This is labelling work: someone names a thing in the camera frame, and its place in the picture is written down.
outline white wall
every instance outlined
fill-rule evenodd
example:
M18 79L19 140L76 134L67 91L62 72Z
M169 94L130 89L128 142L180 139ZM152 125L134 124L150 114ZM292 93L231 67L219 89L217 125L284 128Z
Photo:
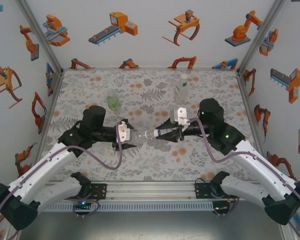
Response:
M68 28L71 39L63 46L51 46L63 68L77 58L92 67L118 68L132 58L140 67L167 68L181 57L197 56L195 67L211 68L224 60L245 56L251 42L233 47L225 42L234 29L243 25L252 10L264 20L273 0L27 0L41 25L51 14ZM168 23L188 9L200 19L200 30L192 41L179 36L180 46L165 40L173 39L175 27ZM138 25L138 35L128 33L111 37L100 46L88 41L93 35L111 25L109 14L122 12ZM253 40L257 26L251 25L247 36Z
M53 96L48 97L46 85L46 63L48 58L39 47L39 59L30 60L30 52L26 48L26 38L20 33L19 25L29 27L15 1L0 0L3 11L0 12L0 66L9 66L15 70L22 82L22 87L14 91L22 101L9 109L15 101L7 91L0 93L0 183L8 185L18 177L15 166L15 154L22 153L34 142L39 143L41 135L35 118L31 112L35 91L41 96L47 110L52 103ZM36 37L29 33L33 43ZM12 84L17 86L13 77ZM43 115L43 109L36 106L38 114ZM36 157L38 145L31 151L31 156L25 163L30 164Z
M278 38L268 56L257 52L248 70L256 69L255 91L250 97L251 105L260 104L267 108L269 117L268 133L264 144L266 151L286 158L292 165L295 177L300 180L300 154L298 154L298 129L300 129L300 87L299 98L289 103L285 87L277 85L270 77L270 69L289 76L300 69L300 2L287 1L270 30L278 28ZM251 81L247 83L250 91Z

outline white bracket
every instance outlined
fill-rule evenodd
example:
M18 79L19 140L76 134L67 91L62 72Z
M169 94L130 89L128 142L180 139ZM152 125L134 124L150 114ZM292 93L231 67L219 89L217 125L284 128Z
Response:
M119 129L119 136L120 141L129 141L130 140L130 129L128 128L127 124L122 121L121 124L118 126Z
M182 131L186 130L186 128L190 125L188 121L189 119L187 117L186 108L179 107L178 109L173 109L170 111L170 122L172 124L178 123L178 125L182 125Z

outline floral tablecloth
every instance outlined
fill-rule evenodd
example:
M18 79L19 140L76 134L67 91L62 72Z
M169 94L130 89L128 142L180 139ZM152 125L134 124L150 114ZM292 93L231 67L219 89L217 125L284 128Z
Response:
M177 105L173 90L181 73L189 77L189 93L186 102ZM118 111L110 110L107 105L108 89L118 92L121 104ZM82 119L83 111L89 106L99 105L106 109L104 126L114 126L127 118L135 128L154 129L169 118L170 110L177 107L187 108L188 118L195 117L200 101L206 98L215 98L224 108L226 122L253 143L234 71L68 70L64 74L42 156L65 130ZM119 155L113 151L111 143L97 142L89 150L110 166L118 162ZM213 153L217 158L223 157L215 150ZM108 170L83 153L53 180L64 180L78 171L92 181L193 181L199 177L209 180L219 171L251 180L251 176L232 160L224 164L212 162L203 140L194 136L178 143L150 139L141 146L127 149L117 170Z

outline plastic bottle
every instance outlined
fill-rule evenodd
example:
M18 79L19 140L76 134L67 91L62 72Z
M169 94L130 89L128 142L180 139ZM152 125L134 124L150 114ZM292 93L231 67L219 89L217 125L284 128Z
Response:
M178 82L174 87L174 99L177 103L183 103L186 101L189 93L188 75L182 73Z
M148 139L152 139L166 133L171 132L173 129L154 129L154 130L145 130L145 129L131 129L130 130L130 139L129 144L141 145L144 144Z

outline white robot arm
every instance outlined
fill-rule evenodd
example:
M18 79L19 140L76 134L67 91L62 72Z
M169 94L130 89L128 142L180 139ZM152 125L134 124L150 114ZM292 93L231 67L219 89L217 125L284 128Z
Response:
M91 181L80 172L73 173L66 180L52 186L46 184L67 164L75 161L83 151L96 142L109 142L112 147L121 149L116 167L107 166L97 157L95 159L108 169L117 169L122 160L122 149L133 147L124 143L129 140L133 127L123 119L114 127L103 126L106 110L91 106L84 110L83 119L65 131L53 148L29 171L11 182L8 186L0 184L0 213L16 230L31 224L38 213L66 198L86 198L91 192Z
M270 218L282 225L288 224L300 207L300 199L295 194L300 196L300 181L296 182L276 169L242 133L227 124L224 109L215 99L201 101L197 119L187 119L185 108L172 110L170 118L157 129L170 129L169 133L156 138L171 142L182 141L185 136L203 137L213 161L221 163L231 158L259 182L248 183L221 171L210 182L211 192L215 196L227 194L250 201L262 207ZM226 157L216 160L209 145Z

